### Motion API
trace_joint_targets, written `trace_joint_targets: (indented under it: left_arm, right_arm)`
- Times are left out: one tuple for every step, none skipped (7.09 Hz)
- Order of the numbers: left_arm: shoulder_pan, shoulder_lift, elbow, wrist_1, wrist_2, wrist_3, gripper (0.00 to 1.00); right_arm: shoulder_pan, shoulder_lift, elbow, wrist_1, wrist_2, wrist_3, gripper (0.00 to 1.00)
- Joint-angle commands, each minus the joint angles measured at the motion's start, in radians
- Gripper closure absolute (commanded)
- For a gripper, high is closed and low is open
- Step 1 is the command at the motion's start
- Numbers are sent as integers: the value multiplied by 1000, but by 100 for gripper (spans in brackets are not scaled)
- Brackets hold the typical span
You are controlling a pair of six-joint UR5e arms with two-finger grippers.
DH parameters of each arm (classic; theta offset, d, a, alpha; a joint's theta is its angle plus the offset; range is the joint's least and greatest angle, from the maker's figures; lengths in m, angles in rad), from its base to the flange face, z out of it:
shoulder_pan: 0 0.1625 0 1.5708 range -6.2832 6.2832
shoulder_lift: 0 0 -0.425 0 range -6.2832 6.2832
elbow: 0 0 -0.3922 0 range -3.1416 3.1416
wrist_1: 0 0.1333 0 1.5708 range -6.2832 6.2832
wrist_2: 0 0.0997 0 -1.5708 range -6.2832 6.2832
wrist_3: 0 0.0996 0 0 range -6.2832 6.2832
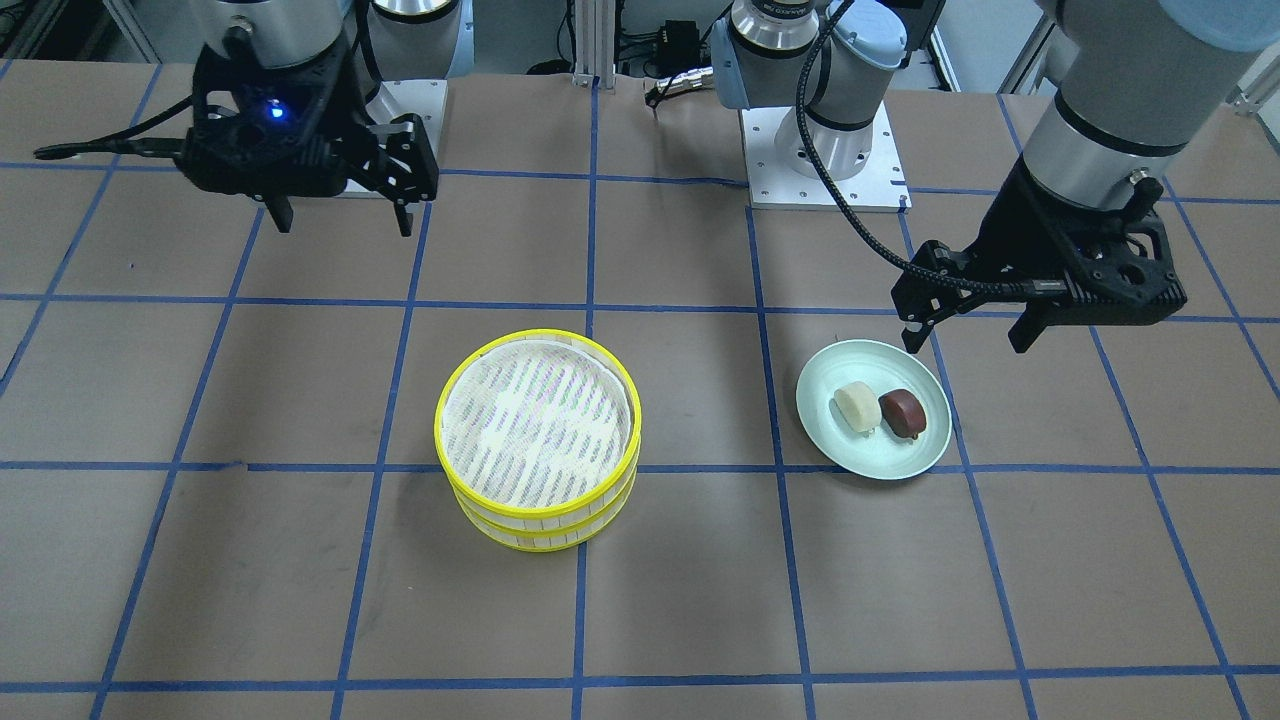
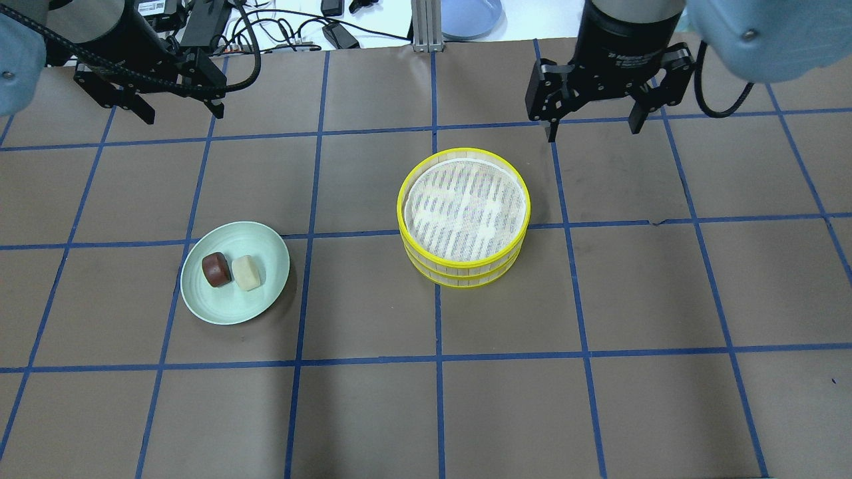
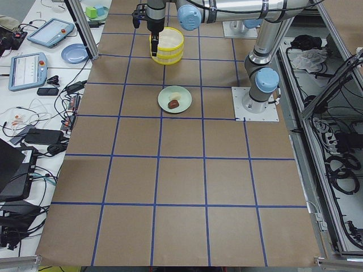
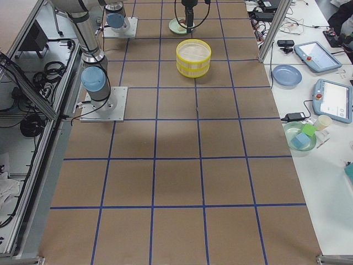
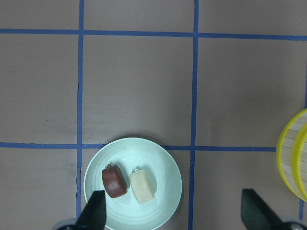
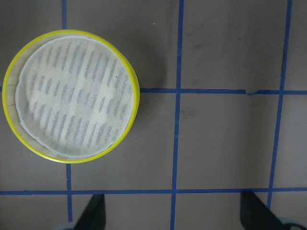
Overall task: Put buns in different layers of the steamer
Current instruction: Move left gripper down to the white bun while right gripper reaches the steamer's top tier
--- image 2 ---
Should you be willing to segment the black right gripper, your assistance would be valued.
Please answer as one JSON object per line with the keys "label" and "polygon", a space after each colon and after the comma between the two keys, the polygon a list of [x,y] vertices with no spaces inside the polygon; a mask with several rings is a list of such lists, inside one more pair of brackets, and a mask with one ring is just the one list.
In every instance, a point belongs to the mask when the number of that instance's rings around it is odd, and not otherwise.
{"label": "black right gripper", "polygon": [[682,102],[694,71],[685,43],[672,35],[684,1],[586,1],[571,60],[546,58],[532,68],[525,107],[531,121],[544,122],[555,143],[558,120],[593,101],[631,98],[631,134],[639,134],[651,112]]}

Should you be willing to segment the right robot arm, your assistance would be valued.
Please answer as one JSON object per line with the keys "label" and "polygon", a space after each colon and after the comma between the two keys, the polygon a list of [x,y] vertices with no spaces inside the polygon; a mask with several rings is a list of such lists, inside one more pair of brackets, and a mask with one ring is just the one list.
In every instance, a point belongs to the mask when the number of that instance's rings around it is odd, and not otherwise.
{"label": "right robot arm", "polygon": [[[849,1],[587,1],[569,63],[538,59],[525,94],[531,121],[556,140],[560,120],[593,101],[631,98],[633,134],[688,86],[706,116],[730,117],[755,84],[800,78],[850,55]],[[734,105],[707,106],[707,49],[746,85]]]}

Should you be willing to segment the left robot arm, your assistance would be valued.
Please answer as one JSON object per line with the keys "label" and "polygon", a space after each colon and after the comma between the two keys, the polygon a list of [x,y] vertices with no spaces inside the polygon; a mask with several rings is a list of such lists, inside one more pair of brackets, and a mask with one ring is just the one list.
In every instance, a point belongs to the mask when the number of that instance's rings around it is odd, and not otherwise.
{"label": "left robot arm", "polygon": [[[31,21],[109,61],[78,59],[73,80],[104,108],[131,111],[147,124],[155,109],[144,94],[165,84],[226,85],[210,60],[213,40],[231,12],[225,1],[3,1]],[[73,52],[2,15],[2,115],[27,108],[46,67],[60,67]]]}

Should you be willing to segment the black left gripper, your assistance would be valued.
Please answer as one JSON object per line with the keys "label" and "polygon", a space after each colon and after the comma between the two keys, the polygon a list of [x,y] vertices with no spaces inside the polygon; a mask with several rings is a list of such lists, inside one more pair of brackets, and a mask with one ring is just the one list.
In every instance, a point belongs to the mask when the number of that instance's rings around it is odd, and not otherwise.
{"label": "black left gripper", "polygon": [[224,31],[226,2],[184,2],[188,23],[174,33],[156,33],[136,1],[74,2],[73,43],[97,57],[77,58],[74,81],[101,106],[130,110],[148,125],[156,111],[144,94],[158,92],[201,101],[222,120],[226,75],[210,55]]}

